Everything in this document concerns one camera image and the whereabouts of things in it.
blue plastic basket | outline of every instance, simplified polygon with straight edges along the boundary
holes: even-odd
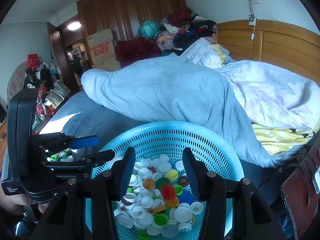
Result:
[[[112,149],[116,157],[104,166],[93,170],[92,178],[104,170],[110,169],[113,163],[123,158],[129,146],[136,150],[136,158],[158,158],[167,154],[170,161],[177,162],[182,158],[182,151],[190,147],[197,160],[204,162],[209,171],[215,171],[223,178],[240,180],[244,177],[238,156],[231,146],[213,131],[197,124],[179,121],[148,123],[133,128],[110,141],[101,151]],[[190,187],[184,191],[191,192]],[[196,216],[192,231],[179,232],[176,240],[198,239],[204,211]],[[225,235],[232,227],[232,200],[227,200]],[[86,202],[86,223],[91,230],[91,200]],[[121,240],[136,239],[137,231],[127,229],[116,221]],[[161,234],[152,239],[166,239]]]

person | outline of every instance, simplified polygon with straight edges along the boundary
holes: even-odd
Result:
[[[34,203],[27,194],[7,196],[0,187],[0,239],[18,239],[15,236],[17,223],[23,218],[23,207],[31,204]],[[49,203],[40,204],[39,211],[44,213],[48,206]]]

teal plastic bag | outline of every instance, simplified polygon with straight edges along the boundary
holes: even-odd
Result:
[[[138,28],[138,35],[147,39],[152,38],[159,31],[159,25],[155,21],[148,21]]]

cabinet drawer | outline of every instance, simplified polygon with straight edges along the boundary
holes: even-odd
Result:
[[[0,154],[7,146],[7,122],[5,122],[0,128]]]

cardboard box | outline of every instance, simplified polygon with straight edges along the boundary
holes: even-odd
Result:
[[[109,57],[115,57],[114,41],[107,41],[89,49],[93,65],[108,60]]]
[[[109,57],[107,60],[93,65],[92,68],[102,69],[106,71],[117,71],[121,69],[121,66],[120,62],[116,60],[116,57]]]
[[[95,34],[88,36],[88,46],[91,49],[93,47],[96,47],[96,46],[103,44],[107,41],[112,41],[114,39],[115,39],[115,37],[113,35],[113,30],[106,29],[102,32],[98,32],[98,33],[95,33]]]

